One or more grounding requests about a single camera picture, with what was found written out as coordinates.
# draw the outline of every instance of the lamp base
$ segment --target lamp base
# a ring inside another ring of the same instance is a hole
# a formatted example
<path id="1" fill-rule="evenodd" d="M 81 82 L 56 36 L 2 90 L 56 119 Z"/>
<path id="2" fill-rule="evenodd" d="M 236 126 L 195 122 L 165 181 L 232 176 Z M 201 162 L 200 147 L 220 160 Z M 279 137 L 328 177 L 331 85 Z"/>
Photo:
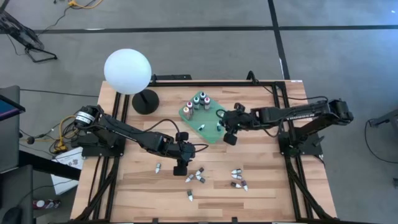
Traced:
<path id="1" fill-rule="evenodd" d="M 159 106 L 159 97 L 152 90 L 142 90 L 132 98 L 132 107 L 139 114 L 153 113 Z"/>

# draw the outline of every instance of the gray floor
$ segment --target gray floor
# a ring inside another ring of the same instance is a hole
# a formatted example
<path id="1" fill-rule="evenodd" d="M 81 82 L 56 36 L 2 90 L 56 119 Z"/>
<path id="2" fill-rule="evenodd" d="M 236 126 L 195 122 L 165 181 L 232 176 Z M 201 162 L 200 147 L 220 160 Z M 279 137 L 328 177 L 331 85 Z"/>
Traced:
<path id="1" fill-rule="evenodd" d="M 6 10 L 31 28 L 44 29 L 62 15 L 65 6 L 64 1 L 52 4 L 40 0 L 40 4 L 33 4 L 20 0 L 11 1 Z M 398 2 L 393 0 L 276 0 L 275 8 L 280 26 L 398 24 Z M 265 0 L 104 0 L 93 10 L 69 10 L 56 28 L 271 24 Z M 354 113 L 355 120 L 349 126 L 322 131 L 326 136 L 322 142 L 326 171 L 338 216 L 358 222 L 396 223 L 398 190 L 393 188 L 392 178 L 398 177 L 398 165 L 374 158 L 366 149 L 363 131 L 367 119 L 398 106 L 398 31 L 282 31 L 281 34 L 291 79 L 303 80 L 308 96 L 346 100 Z M 7 37 L 0 35 L 0 87 L 19 85 L 97 95 L 104 80 L 104 61 L 120 48 L 141 51 L 159 75 L 188 73 L 194 79 L 240 79 L 253 70 L 261 79 L 282 78 L 272 31 L 44 34 L 40 38 L 46 49 L 58 54 L 60 60 L 33 64 L 25 55 L 14 55 Z M 27 108 L 21 116 L 21 128 L 37 134 L 79 107 L 95 104 L 96 99 L 23 92 L 21 103 Z M 389 125 L 370 129 L 368 139 L 378 155 L 398 161 L 396 137 Z M 45 144 L 34 146 L 47 149 Z M 37 174 L 34 184 L 49 182 L 47 175 Z M 63 195 L 63 207 L 41 216 L 39 223 L 66 221 L 73 196 L 73 191 Z"/>

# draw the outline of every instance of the green board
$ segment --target green board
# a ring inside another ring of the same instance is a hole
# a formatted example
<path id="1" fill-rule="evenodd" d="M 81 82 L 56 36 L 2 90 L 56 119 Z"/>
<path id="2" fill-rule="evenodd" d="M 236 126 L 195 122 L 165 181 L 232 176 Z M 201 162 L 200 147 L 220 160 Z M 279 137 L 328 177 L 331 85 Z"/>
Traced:
<path id="1" fill-rule="evenodd" d="M 191 98 L 191 102 L 193 102 L 194 97 L 199 97 L 201 91 L 199 91 L 195 96 Z M 216 101 L 214 101 L 211 96 L 207 96 L 210 98 L 210 109 L 205 110 L 202 105 L 200 105 L 199 110 L 193 109 L 193 116 L 190 119 L 187 119 L 183 114 L 183 109 L 186 105 L 184 105 L 178 113 L 181 118 L 187 122 L 191 128 L 193 128 L 197 133 L 199 133 L 204 139 L 206 139 L 209 143 L 215 143 L 224 135 L 224 128 L 220 126 L 221 131 L 217 130 L 217 123 L 220 120 L 216 115 L 216 111 L 218 109 L 224 110 L 224 108 L 219 105 Z M 201 131 L 198 128 L 201 125 L 205 125 Z"/>

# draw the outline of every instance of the computer monitor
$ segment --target computer monitor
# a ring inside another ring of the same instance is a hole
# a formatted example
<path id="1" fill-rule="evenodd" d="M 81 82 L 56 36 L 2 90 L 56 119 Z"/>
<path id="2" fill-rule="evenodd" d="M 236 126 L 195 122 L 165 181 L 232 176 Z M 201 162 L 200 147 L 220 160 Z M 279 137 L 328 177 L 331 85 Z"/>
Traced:
<path id="1" fill-rule="evenodd" d="M 25 108 L 16 102 L 0 95 L 0 121 L 25 112 Z"/>

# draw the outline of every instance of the wooden table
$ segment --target wooden table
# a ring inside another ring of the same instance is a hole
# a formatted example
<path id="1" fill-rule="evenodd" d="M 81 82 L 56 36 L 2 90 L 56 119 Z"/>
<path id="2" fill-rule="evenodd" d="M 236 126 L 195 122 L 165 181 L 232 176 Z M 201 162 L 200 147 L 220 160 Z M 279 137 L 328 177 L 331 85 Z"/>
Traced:
<path id="1" fill-rule="evenodd" d="M 305 98 L 302 82 L 286 81 L 288 96 Z M 139 129 L 147 129 L 164 118 L 176 122 L 181 131 L 188 131 L 190 142 L 203 143 L 199 135 L 178 115 L 178 109 L 199 90 L 205 91 L 218 100 L 227 110 L 232 110 L 236 102 L 247 110 L 255 107 L 274 106 L 272 95 L 263 87 L 257 86 L 214 86 L 214 87 L 153 87 L 160 105 L 150 115 L 137 114 L 129 104 L 127 124 Z M 105 113 L 111 114 L 116 92 L 103 82 L 98 104 Z M 290 100 L 290 106 L 306 104 L 307 101 Z M 123 104 L 119 105 L 121 114 Z M 295 121 L 302 126 L 307 121 Z M 171 123 L 164 122 L 156 131 L 175 135 Z M 328 179 L 323 164 L 313 156 L 302 156 L 303 168 L 309 191 L 327 213 L 336 216 Z M 81 172 L 76 199 L 71 218 L 78 216 L 86 207 L 91 181 L 97 158 L 88 158 Z M 161 171 L 155 174 L 156 163 L 162 164 Z M 187 177 L 173 176 L 176 161 L 157 157 L 141 149 L 138 144 L 127 141 L 125 153 L 120 160 L 118 181 L 114 196 L 112 222 L 230 222 L 237 217 L 240 222 L 294 221 L 284 158 L 279 154 L 277 140 L 264 131 L 241 131 L 238 143 L 230 146 L 222 141 L 196 154 L 189 163 L 188 173 L 193 174 L 204 167 L 206 183 L 197 180 L 185 183 Z M 249 190 L 230 187 L 231 171 L 241 168 Z M 187 190 L 192 189 L 193 202 L 187 198 Z M 305 216 L 302 194 L 297 189 L 301 214 Z M 105 192 L 100 218 L 104 217 L 108 193 Z"/>

